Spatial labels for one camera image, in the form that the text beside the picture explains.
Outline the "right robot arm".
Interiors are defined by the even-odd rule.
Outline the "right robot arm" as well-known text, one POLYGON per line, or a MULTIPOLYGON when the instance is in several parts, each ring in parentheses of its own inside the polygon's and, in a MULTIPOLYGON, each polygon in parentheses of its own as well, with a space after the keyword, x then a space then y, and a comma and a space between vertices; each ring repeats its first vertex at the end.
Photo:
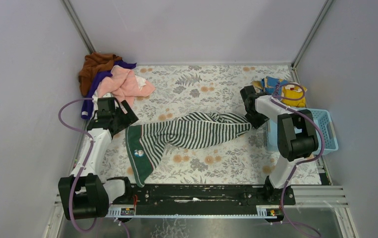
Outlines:
POLYGON ((256 92, 254 86, 240 90, 247 121, 259 128, 269 120, 277 125, 277 148, 280 157, 276 167, 267 176, 265 198, 283 196, 295 168, 319 147, 318 126, 310 110, 298 110, 283 104, 276 97, 256 92))

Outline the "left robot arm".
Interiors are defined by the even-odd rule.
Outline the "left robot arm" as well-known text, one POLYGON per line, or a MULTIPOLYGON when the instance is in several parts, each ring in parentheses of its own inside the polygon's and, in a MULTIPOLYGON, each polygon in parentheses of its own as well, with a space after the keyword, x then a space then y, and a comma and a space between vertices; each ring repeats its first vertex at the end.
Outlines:
POLYGON ((83 154, 67 177, 60 178, 58 190, 66 219, 101 218, 108 214, 116 199, 131 199, 128 178, 100 179, 102 160, 112 139, 138 121, 127 101, 115 97, 83 98, 94 106, 94 114, 86 130, 61 123, 84 135, 83 154))

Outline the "green white striped towel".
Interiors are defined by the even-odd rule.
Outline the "green white striped towel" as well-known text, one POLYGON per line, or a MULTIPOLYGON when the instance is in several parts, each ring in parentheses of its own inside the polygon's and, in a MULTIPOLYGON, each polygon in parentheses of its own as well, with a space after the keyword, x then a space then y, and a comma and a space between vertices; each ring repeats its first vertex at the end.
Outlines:
POLYGON ((168 145, 203 149, 238 138, 252 127, 244 116, 202 112, 129 126, 124 135, 135 182, 139 187, 145 185, 146 179, 160 164, 168 145))

